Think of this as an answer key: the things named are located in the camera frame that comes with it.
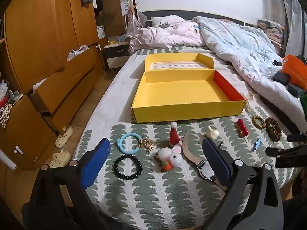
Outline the white garlic shaped hair clip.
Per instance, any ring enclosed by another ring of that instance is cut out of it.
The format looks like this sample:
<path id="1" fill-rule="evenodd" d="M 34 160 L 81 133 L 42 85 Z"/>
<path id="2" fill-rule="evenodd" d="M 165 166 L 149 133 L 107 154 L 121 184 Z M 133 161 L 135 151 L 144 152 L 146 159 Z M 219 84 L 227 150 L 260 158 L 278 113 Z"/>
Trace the white garlic shaped hair clip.
<path id="1" fill-rule="evenodd" d="M 219 136 L 219 131 L 216 129 L 211 128 L 210 126 L 207 126 L 207 133 L 206 137 L 211 138 L 212 140 L 216 140 Z"/>

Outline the cream slipper far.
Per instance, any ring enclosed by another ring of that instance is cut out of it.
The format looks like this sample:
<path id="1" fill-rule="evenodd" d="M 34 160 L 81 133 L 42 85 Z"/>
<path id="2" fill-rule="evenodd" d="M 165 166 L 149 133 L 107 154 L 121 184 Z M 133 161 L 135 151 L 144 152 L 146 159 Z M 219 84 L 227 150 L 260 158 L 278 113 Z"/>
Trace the cream slipper far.
<path id="1" fill-rule="evenodd" d="M 73 128 L 69 126 L 63 135 L 58 135 L 58 138 L 55 141 L 55 146 L 58 149 L 62 149 L 66 145 L 67 141 L 72 136 L 72 134 L 73 134 Z"/>

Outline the red candied berry hair stick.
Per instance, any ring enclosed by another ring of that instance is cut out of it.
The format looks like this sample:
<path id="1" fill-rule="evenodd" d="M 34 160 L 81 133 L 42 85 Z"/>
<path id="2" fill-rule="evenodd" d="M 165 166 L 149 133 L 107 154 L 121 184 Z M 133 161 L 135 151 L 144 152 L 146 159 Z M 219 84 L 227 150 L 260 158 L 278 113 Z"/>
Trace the red candied berry hair stick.
<path id="1" fill-rule="evenodd" d="M 249 141 L 248 135 L 249 135 L 249 131 L 246 128 L 246 125 L 244 124 L 243 120 L 241 118 L 239 118 L 236 122 L 237 125 L 237 129 L 239 132 L 239 136 L 242 137 L 246 142 Z"/>

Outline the white bunny pompom hair clip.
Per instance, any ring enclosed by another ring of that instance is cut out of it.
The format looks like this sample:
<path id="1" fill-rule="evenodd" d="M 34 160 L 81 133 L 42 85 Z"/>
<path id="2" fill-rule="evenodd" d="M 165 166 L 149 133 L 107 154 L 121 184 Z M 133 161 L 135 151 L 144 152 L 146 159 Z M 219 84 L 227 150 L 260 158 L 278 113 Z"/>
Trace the white bunny pompom hair clip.
<path id="1" fill-rule="evenodd" d="M 160 163 L 161 171 L 166 172 L 181 165 L 183 161 L 181 152 L 182 147 L 176 144 L 173 147 L 164 147 L 160 149 L 154 154 L 154 158 Z"/>

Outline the blue plastic hair clip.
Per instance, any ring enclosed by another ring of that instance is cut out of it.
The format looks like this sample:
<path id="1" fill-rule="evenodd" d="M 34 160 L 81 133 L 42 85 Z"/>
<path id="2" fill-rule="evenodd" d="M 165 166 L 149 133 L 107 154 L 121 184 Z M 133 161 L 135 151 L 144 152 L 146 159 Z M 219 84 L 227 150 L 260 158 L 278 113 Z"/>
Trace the blue plastic hair clip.
<path id="1" fill-rule="evenodd" d="M 252 151 L 255 152 L 261 144 L 262 144 L 262 138 L 258 138 L 254 143 Z"/>

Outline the grey strap wristwatch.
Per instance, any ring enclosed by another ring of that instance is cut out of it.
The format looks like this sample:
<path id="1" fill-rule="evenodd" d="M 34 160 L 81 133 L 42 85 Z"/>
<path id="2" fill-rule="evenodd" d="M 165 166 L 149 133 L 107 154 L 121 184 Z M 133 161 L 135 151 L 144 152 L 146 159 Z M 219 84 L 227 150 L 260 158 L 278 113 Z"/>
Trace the grey strap wristwatch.
<path id="1" fill-rule="evenodd" d="M 189 136 L 190 136 L 190 131 L 187 130 L 185 132 L 185 135 L 183 136 L 183 140 L 182 140 L 182 151 L 183 151 L 185 157 L 196 165 L 197 170 L 198 170 L 200 176 L 203 179 L 214 182 L 223 191 L 226 191 L 227 188 L 219 183 L 219 181 L 218 181 L 213 169 L 211 168 L 210 164 L 207 161 L 195 156 L 194 154 L 192 154 L 189 151 L 189 149 L 188 149 Z"/>

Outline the dark headboard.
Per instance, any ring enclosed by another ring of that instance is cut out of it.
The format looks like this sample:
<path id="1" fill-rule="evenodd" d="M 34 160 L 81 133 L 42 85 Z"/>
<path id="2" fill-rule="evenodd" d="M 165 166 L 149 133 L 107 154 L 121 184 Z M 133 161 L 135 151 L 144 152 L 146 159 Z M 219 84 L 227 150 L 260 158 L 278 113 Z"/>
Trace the dark headboard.
<path id="1" fill-rule="evenodd" d="M 207 18 L 214 18 L 214 19 L 226 19 L 230 20 L 236 24 L 239 24 L 241 26 L 252 26 L 256 28 L 256 24 L 250 24 L 245 21 L 221 16 L 221 15 L 215 15 L 210 14 L 206 12 L 195 12 L 195 11 L 187 11 L 187 10 L 153 10 L 153 11 L 144 11 L 144 15 L 147 16 L 147 21 L 145 26 L 152 26 L 151 18 L 153 17 L 166 17 L 170 15 L 177 15 L 179 17 L 182 17 L 185 20 L 192 20 L 194 17 L 207 17 Z"/>

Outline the yellow cardboard box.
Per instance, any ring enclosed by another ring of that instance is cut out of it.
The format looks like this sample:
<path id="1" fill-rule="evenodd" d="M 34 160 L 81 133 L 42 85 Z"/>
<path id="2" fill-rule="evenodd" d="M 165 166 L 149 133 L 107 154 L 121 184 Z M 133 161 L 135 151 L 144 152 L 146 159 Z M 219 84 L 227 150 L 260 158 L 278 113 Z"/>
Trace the yellow cardboard box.
<path id="1" fill-rule="evenodd" d="M 132 114 L 137 123 L 236 116 L 244 97 L 201 53 L 155 53 L 144 60 Z"/>

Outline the hanging plastic bag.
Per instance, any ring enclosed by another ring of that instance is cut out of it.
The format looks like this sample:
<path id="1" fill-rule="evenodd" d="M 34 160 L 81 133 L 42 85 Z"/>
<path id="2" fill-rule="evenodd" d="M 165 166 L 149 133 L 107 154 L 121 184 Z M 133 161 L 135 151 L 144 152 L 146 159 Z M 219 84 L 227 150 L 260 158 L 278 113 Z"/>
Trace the hanging plastic bag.
<path id="1" fill-rule="evenodd" d="M 137 17 L 134 14 L 128 15 L 128 24 L 126 29 L 125 38 L 132 38 L 133 36 L 137 35 L 139 31 L 145 27 L 147 16 L 142 13 L 138 12 Z"/>

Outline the pink crumpled blanket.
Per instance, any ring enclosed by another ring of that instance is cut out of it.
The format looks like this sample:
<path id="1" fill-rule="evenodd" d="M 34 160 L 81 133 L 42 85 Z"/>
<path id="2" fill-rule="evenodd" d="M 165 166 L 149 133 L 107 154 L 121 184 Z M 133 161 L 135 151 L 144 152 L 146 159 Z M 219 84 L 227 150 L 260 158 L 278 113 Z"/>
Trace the pink crumpled blanket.
<path id="1" fill-rule="evenodd" d="M 203 47 L 205 41 L 200 34 L 200 26 L 196 22 L 187 21 L 183 18 L 171 15 L 161 21 L 161 25 L 141 28 L 130 39 L 129 53 L 132 54 L 140 49 L 172 48 L 176 46 Z"/>

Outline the white floral duvet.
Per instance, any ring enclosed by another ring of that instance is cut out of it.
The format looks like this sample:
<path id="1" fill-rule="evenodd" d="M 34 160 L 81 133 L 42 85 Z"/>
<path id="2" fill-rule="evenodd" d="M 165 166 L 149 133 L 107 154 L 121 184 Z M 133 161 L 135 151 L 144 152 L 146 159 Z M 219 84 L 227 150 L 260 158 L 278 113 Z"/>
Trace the white floral duvet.
<path id="1" fill-rule="evenodd" d="M 273 81 L 273 76 L 282 69 L 273 62 L 281 62 L 282 58 L 262 30 L 201 16 L 193 21 L 199 24 L 206 46 L 218 58 L 230 62 L 253 90 L 284 112 L 301 132 L 306 131 L 300 100 L 284 85 Z"/>

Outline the white plastic bag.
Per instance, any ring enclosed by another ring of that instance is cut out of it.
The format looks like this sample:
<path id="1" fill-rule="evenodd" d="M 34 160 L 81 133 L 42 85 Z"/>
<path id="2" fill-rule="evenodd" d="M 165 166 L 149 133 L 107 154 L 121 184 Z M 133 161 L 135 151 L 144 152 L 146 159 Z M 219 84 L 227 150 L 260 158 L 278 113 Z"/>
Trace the white plastic bag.
<path id="1" fill-rule="evenodd" d="M 87 51 L 88 49 L 89 49 L 89 47 L 86 46 L 86 45 L 82 45 L 78 50 L 72 49 L 67 56 L 67 61 L 68 62 L 71 61 L 72 59 L 79 56 L 80 54 Z"/>

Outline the clear pearl hair claw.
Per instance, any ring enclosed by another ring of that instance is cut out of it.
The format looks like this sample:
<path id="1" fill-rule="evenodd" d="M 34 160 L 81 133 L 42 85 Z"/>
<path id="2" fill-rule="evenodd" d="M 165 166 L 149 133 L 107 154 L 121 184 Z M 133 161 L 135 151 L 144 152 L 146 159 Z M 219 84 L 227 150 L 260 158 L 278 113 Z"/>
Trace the clear pearl hair claw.
<path id="1" fill-rule="evenodd" d="M 251 101 L 253 101 L 253 93 L 249 91 L 247 94 L 243 94 L 243 93 L 240 93 L 240 94 L 245 100 L 244 109 L 247 113 L 249 113 L 251 111 L 251 104 L 250 103 L 251 103 Z"/>

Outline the gold chain brooch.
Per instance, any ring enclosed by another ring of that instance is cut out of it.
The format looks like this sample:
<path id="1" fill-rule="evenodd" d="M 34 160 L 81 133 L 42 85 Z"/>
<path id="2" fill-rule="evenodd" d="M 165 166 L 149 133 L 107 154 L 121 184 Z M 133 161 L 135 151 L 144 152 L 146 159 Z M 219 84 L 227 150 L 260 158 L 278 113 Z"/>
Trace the gold chain brooch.
<path id="1" fill-rule="evenodd" d="M 149 139 L 149 138 L 140 139 L 138 146 L 139 147 L 143 147 L 146 150 L 146 152 L 150 152 L 154 148 L 153 141 L 151 139 Z"/>

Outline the red santa hat hair clip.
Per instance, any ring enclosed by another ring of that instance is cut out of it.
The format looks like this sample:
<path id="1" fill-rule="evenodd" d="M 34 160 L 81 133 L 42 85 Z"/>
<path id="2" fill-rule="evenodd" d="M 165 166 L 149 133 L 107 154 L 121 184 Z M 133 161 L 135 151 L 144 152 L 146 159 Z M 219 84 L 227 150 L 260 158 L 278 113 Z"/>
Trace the red santa hat hair clip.
<path id="1" fill-rule="evenodd" d="M 170 126 L 169 144 L 173 147 L 180 143 L 180 137 L 177 133 L 177 122 L 171 122 Z"/>

